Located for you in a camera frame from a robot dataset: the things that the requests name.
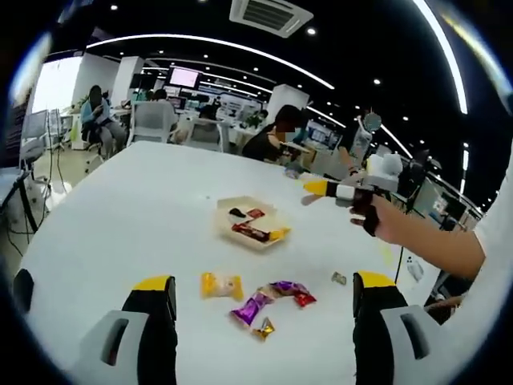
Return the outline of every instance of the woman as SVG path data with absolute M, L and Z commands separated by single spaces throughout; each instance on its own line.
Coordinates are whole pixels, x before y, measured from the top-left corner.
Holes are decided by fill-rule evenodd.
M 273 124 L 256 134 L 242 149 L 242 155 L 254 160 L 276 162 L 281 156 L 281 142 L 287 132 L 295 132 L 303 123 L 303 115 L 296 107 L 286 104 L 277 113 Z
M 82 126 L 84 130 L 98 131 L 107 158 L 114 155 L 115 151 L 120 152 L 125 144 L 125 130 L 111 119 L 110 108 L 107 101 L 102 97 L 102 89 L 95 85 L 89 91 L 89 99 L 82 105 L 80 110 Z

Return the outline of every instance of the human hand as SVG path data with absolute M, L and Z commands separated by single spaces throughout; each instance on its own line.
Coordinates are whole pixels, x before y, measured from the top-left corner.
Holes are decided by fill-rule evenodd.
M 400 245 L 404 228 L 407 226 L 407 216 L 388 200 L 378 195 L 373 195 L 371 205 L 376 208 L 376 214 L 379 218 L 379 224 L 375 231 L 376 237 L 387 243 Z M 351 208 L 350 212 L 356 215 L 364 214 L 357 212 L 354 208 Z M 354 225 L 363 226 L 363 222 L 363 219 L 351 218 L 351 223 Z

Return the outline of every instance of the floor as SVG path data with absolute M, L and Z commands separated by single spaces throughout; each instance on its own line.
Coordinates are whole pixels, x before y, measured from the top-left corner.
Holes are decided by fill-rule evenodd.
M 44 176 L 50 180 L 51 195 L 46 199 L 45 217 L 51 215 L 51 210 L 66 197 L 84 177 L 86 161 L 94 157 L 94 152 L 74 151 L 68 147 L 53 154 L 46 151 L 34 165 L 34 176 Z M 90 166 L 91 171 L 99 166 L 99 162 L 93 162 Z M 43 206 L 42 201 L 31 202 L 34 219 L 37 223 L 42 220 Z M 13 278 L 18 272 L 22 255 L 32 238 L 30 225 L 23 219 L 18 223 L 3 223 L 0 228 L 0 255 L 3 256 L 5 271 L 8 278 Z

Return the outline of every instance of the gold candy wrapper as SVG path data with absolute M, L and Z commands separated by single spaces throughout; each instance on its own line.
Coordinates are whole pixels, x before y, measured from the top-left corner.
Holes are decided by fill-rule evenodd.
M 253 329 L 251 333 L 263 342 L 274 331 L 274 325 L 271 323 L 271 320 L 269 317 L 265 317 L 262 327 L 260 329 Z
M 238 275 L 220 278 L 214 273 L 201 274 L 201 297 L 232 297 L 236 301 L 244 299 L 242 282 Z
M 347 283 L 347 279 L 338 272 L 333 273 L 333 275 L 331 276 L 331 280 L 333 282 L 338 282 L 343 286 L 345 286 L 345 284 Z

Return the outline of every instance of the white chair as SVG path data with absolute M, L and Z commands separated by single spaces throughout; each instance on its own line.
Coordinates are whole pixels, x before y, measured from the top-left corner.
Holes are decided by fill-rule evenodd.
M 27 115 L 23 120 L 22 147 L 20 148 L 20 160 L 24 168 L 30 171 L 32 183 L 45 187 L 43 196 L 50 193 L 50 183 L 44 176 L 34 177 L 34 163 L 46 151 L 46 137 L 48 136 L 48 110 Z
M 134 102 L 127 146 L 137 140 L 167 143 L 171 125 L 177 120 L 169 102 Z
M 228 124 L 209 119 L 192 119 L 184 145 L 203 150 L 229 152 Z

